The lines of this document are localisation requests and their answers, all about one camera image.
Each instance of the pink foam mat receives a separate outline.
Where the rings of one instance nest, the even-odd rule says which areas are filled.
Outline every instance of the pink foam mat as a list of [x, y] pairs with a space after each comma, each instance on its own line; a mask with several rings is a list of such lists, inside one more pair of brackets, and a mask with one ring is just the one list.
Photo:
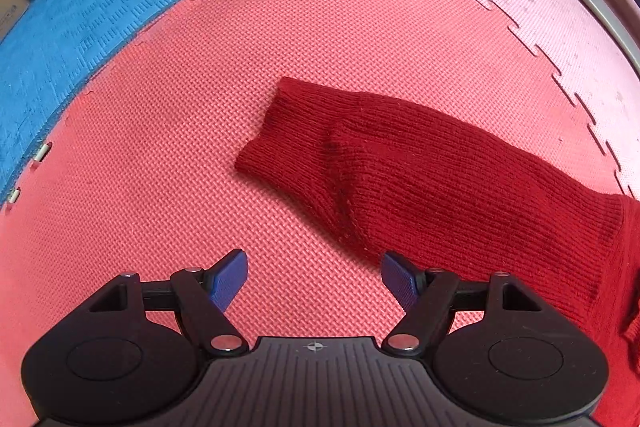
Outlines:
[[[640, 42], [633, 0], [607, 0]], [[640, 193], [640, 82], [625, 55], [591, 12], [575, 0], [478, 0], [500, 7], [514, 35], [558, 68], [554, 77], [574, 105], [593, 119], [594, 139], [612, 157], [623, 192]]]
[[[549, 22], [583, 10], [577, 0], [529, 4]], [[546, 49], [536, 33], [545, 28], [477, 0], [183, 0], [158, 18], [64, 112], [49, 155], [23, 172], [20, 198], [0, 212], [0, 391], [13, 404], [0, 425], [34, 419], [18, 377], [29, 345], [125, 270], [164, 279], [244, 248], [250, 279], [228, 316], [250, 340], [381, 338], [398, 320], [377, 267], [233, 170], [281, 76], [435, 107], [618, 192], [617, 166], [588, 129], [600, 132], [589, 104], [607, 89], [572, 105], [554, 80], [567, 78], [566, 63], [532, 54], [513, 20], [550, 56], [564, 41], [583, 78], [610, 62], [623, 99], [635, 100], [630, 66], [606, 34], [589, 37], [588, 50], [610, 51], [600, 61], [553, 25], [558, 42]], [[622, 110], [609, 118], [627, 122]]]

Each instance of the red sweater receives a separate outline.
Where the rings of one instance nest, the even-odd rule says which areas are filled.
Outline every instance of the red sweater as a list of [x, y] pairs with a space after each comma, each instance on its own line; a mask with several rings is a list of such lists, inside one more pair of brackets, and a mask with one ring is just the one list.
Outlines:
[[345, 248], [467, 280], [509, 271], [604, 351], [605, 427], [640, 424], [640, 203], [600, 194], [436, 110], [284, 78], [236, 168], [296, 198]]

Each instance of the blue gripper pad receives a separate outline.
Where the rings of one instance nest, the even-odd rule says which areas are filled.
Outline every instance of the blue gripper pad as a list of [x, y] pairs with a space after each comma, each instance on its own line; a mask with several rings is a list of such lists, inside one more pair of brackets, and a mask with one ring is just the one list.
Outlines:
[[424, 276], [404, 258], [393, 252], [385, 253], [380, 267], [382, 282], [396, 298], [402, 309], [408, 311], [420, 295], [418, 277]]
[[210, 299], [222, 312], [229, 308], [249, 273], [247, 256], [242, 250], [233, 250], [226, 254], [213, 267], [207, 270], [206, 288]]

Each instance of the metal rivet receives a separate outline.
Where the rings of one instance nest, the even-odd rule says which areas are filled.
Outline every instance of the metal rivet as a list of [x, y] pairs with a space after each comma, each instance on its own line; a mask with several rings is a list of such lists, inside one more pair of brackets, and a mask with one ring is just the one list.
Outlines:
[[20, 188], [19, 187], [15, 187], [14, 190], [12, 190], [9, 193], [9, 197], [6, 198], [6, 202], [7, 203], [15, 203], [16, 201], [18, 201], [19, 197], [20, 197]]
[[211, 340], [211, 347], [219, 351], [233, 351], [242, 347], [242, 339], [235, 335], [218, 335]]
[[392, 335], [386, 341], [389, 346], [394, 349], [399, 349], [400, 351], [413, 351], [420, 346], [420, 340], [413, 335], [408, 335], [405, 333], [398, 333], [397, 335]]

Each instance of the cardboard box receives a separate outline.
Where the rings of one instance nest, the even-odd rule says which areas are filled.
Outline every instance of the cardboard box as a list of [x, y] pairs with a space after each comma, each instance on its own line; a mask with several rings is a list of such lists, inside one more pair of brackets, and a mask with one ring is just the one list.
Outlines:
[[0, 42], [27, 11], [29, 0], [0, 0]]

